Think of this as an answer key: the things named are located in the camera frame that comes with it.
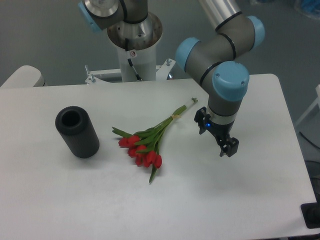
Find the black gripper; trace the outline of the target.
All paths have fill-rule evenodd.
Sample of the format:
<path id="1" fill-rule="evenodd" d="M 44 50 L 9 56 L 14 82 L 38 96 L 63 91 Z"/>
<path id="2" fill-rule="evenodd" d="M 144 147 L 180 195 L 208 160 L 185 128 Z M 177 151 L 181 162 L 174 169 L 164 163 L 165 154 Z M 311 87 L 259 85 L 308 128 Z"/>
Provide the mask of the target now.
<path id="1" fill-rule="evenodd" d="M 202 107 L 196 111 L 194 121 L 198 124 L 199 134 L 203 134 L 208 130 L 217 141 L 220 147 L 220 157 L 231 157 L 238 151 L 239 140 L 235 137 L 230 137 L 230 131 L 234 124 L 234 121 L 228 124 L 217 124 L 209 120 L 206 122 L 207 108 Z"/>

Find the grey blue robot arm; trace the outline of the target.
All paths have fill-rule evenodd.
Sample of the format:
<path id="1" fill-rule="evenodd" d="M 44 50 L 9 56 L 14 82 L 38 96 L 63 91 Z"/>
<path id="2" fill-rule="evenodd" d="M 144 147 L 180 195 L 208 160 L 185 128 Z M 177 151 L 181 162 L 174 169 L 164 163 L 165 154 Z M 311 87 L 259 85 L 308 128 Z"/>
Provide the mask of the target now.
<path id="1" fill-rule="evenodd" d="M 249 73 L 236 58 L 260 45 L 263 23 L 245 16 L 233 0 L 202 0 L 216 36 L 209 42 L 195 37 L 177 48 L 175 62 L 208 93 L 208 104 L 195 114 L 200 133 L 210 132 L 222 156 L 234 155 L 239 146 L 230 136 L 241 102 L 247 92 Z M 159 18 L 146 0 L 82 0 L 78 7 L 94 32 L 107 30 L 118 52 L 124 82 L 159 79 L 156 45 L 163 34 Z"/>

